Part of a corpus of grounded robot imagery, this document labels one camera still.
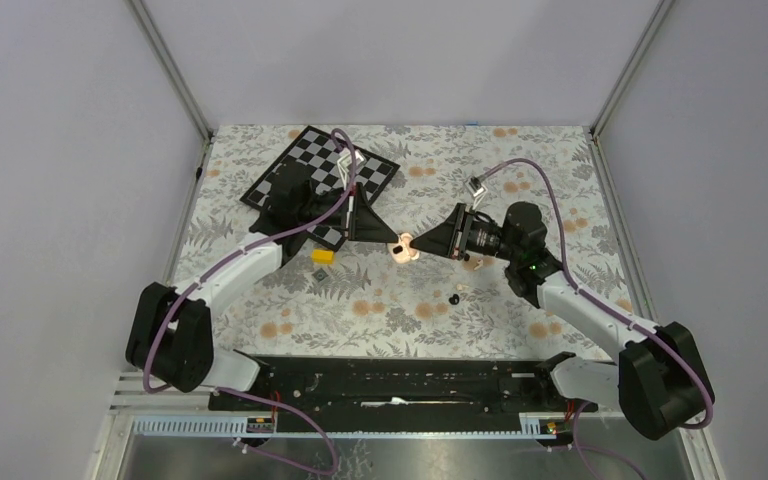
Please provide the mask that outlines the beige earbud charging case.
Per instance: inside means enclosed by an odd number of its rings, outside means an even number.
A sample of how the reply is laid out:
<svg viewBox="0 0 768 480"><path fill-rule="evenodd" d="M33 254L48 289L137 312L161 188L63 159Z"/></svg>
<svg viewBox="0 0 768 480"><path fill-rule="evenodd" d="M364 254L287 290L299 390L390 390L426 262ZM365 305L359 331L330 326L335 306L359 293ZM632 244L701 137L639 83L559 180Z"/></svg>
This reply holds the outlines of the beige earbud charging case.
<svg viewBox="0 0 768 480"><path fill-rule="evenodd" d="M411 247L413 235L405 232L399 235L396 243L387 245L387 251L397 264L407 264L416 261L420 252Z"/></svg>

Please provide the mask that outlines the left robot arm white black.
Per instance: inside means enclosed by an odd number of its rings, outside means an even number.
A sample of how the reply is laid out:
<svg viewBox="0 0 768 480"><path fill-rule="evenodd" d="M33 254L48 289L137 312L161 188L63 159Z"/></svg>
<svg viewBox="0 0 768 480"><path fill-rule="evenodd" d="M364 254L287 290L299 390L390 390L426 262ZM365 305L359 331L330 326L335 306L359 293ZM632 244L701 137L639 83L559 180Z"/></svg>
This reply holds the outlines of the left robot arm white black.
<svg viewBox="0 0 768 480"><path fill-rule="evenodd" d="M277 170L264 207L248 234L207 271L178 285L154 282L140 294L125 348L126 361L142 370L150 393L172 387L232 389L248 411L269 401L270 385L260 363L213 342L213 320L266 276L279 271L301 249L315 226L331 227L339 239L391 244L398 235L372 210L363 185L339 183L318 193L299 163Z"/></svg>

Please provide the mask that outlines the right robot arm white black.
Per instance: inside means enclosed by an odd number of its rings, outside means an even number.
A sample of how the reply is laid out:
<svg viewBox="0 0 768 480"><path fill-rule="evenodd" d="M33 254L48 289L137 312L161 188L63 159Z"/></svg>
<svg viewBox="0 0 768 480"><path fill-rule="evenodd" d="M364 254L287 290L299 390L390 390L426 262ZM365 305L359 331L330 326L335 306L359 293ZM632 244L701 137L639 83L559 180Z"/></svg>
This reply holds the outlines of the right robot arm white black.
<svg viewBox="0 0 768 480"><path fill-rule="evenodd" d="M533 386L535 402L557 412L572 399L623 413L644 437L657 440L676 428L712 419L715 394L692 333L678 322L659 326L620 312L585 285L576 283L547 248L540 209L516 202L502 224L459 204L440 225L414 238L414 250L461 260L481 254L507 261L504 274L513 293L552 313L593 341L609 362L558 354L548 375Z"/></svg>

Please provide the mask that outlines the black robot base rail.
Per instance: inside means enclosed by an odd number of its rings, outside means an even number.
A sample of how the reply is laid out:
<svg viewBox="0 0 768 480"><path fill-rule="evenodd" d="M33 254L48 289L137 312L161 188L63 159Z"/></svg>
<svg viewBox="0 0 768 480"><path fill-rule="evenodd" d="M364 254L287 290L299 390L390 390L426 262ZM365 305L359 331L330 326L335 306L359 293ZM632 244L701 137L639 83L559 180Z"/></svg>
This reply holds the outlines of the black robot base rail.
<svg viewBox="0 0 768 480"><path fill-rule="evenodd" d="M564 420L582 403L561 397L540 361L291 356L259 361L251 394L293 406L316 423L525 413Z"/></svg>

